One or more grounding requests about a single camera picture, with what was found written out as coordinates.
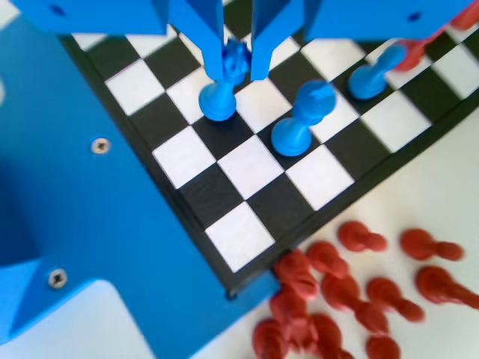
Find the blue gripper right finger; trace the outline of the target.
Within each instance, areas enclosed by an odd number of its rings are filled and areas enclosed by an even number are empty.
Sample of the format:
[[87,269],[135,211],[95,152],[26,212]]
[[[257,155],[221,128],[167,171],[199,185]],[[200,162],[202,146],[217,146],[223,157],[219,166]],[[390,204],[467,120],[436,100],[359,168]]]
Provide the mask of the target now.
[[269,75],[274,50],[298,31],[305,17],[305,5],[300,0],[252,2],[251,72],[252,81]]

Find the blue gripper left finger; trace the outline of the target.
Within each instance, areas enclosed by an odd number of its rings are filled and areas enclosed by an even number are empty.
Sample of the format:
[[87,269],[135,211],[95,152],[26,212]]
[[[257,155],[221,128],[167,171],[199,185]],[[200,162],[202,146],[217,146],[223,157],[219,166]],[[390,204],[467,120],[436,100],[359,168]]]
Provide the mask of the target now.
[[168,21],[200,50],[206,74],[223,78],[224,13],[221,0],[169,2]]

